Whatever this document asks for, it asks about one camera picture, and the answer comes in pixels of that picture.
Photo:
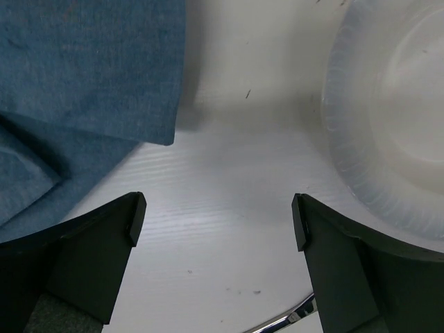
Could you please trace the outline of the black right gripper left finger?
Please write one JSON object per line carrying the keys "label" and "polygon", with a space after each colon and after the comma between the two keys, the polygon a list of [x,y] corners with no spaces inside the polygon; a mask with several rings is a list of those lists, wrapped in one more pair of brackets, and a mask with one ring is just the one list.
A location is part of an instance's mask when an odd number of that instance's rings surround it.
{"label": "black right gripper left finger", "polygon": [[2,332],[101,332],[146,212],[140,192],[1,244]]}

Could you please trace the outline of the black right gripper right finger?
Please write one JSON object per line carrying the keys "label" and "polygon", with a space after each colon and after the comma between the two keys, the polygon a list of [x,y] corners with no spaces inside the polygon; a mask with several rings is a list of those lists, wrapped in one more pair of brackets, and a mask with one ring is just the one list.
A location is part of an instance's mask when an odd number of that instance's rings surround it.
{"label": "black right gripper right finger", "polygon": [[443,254],[368,228],[306,194],[292,202],[324,332],[442,332]]}

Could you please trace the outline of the blue cloth napkin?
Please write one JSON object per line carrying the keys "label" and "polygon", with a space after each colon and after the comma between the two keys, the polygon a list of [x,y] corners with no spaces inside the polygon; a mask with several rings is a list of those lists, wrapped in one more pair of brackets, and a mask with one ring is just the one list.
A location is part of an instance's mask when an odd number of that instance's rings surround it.
{"label": "blue cloth napkin", "polygon": [[184,1],[1,2],[1,240],[58,224],[140,143],[174,141]]}

